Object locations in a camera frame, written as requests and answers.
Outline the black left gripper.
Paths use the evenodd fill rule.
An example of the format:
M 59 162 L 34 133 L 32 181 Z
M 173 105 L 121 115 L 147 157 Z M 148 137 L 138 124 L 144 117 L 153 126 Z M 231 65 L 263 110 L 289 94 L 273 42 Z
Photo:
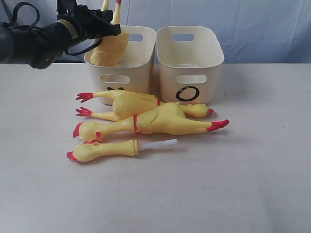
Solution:
M 120 24 L 110 24 L 112 10 L 89 9 L 86 5 L 58 4 L 57 21 L 51 24 L 52 41 L 61 49 L 71 48 L 88 39 L 117 36 Z M 98 23 L 97 32 L 93 23 Z

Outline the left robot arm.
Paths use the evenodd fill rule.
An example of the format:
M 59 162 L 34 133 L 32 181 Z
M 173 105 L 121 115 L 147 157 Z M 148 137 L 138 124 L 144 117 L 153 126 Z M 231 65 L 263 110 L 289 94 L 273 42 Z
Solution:
M 37 26 L 39 10 L 36 10 L 32 24 L 17 26 L 17 14 L 23 6 L 33 5 L 25 1 L 18 3 L 10 22 L 0 24 L 1 64 L 26 64 L 35 69 L 46 69 L 63 54 L 84 54 L 99 46 L 104 37 L 121 33 L 120 24 L 112 23 L 111 10 L 91 10 L 75 0 L 57 1 L 57 20 L 48 26 Z M 70 48 L 89 39 L 97 41 L 80 52 L 69 52 Z

